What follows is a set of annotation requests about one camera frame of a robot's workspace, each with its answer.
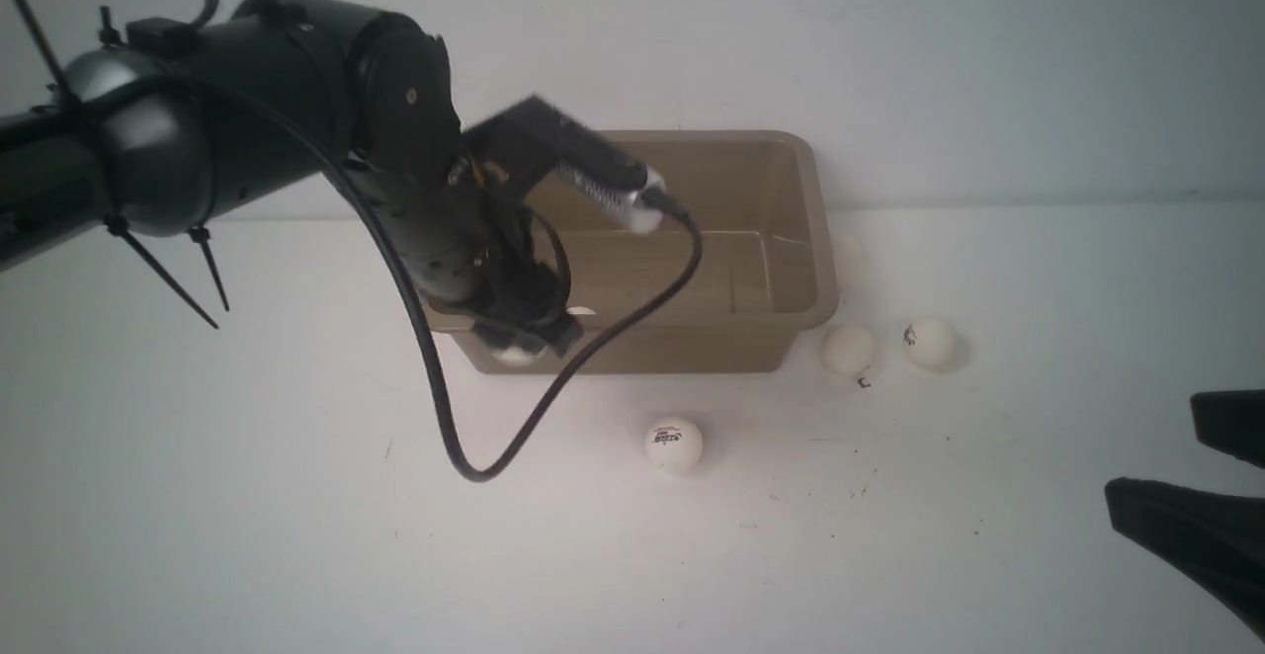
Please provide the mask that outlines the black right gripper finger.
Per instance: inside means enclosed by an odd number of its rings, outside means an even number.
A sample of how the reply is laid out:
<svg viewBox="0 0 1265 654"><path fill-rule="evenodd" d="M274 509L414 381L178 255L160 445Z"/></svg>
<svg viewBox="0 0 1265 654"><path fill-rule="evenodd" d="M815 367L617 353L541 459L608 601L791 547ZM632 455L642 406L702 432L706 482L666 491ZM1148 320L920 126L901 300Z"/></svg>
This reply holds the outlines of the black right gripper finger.
<svg viewBox="0 0 1265 654"><path fill-rule="evenodd" d="M1109 479L1111 528L1166 560L1264 639L1264 500Z"/></svg>
<svg viewBox="0 0 1265 654"><path fill-rule="evenodd" d="M1189 405L1202 447L1264 469L1264 390L1193 393Z"/></svg>

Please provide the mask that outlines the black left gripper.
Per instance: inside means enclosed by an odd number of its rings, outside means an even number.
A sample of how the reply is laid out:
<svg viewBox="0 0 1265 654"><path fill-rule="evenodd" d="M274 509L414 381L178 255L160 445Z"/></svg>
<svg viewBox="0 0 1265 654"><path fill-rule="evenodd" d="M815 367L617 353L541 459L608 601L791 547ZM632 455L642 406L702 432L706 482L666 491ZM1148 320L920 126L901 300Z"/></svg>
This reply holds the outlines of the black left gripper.
<svg viewBox="0 0 1265 654"><path fill-rule="evenodd" d="M572 269L550 221L533 209L423 209L420 293L473 320L490 349L539 334L565 357L584 329L572 312Z"/></svg>

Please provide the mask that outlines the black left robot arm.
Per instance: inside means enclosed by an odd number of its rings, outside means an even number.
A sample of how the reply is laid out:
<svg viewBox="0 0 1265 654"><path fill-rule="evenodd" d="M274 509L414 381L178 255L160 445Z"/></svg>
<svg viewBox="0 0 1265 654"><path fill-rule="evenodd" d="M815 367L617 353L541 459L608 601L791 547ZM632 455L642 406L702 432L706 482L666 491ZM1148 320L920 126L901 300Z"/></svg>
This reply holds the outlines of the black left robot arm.
<svg viewBox="0 0 1265 654"><path fill-rule="evenodd" d="M247 0L207 27L102 28L46 104L3 119L3 268L94 226L204 243L214 218L323 175L411 320L439 304L492 350L564 354L569 271L538 259L525 199L586 156L578 137L539 99L463 130L447 43L396 11Z"/></svg>

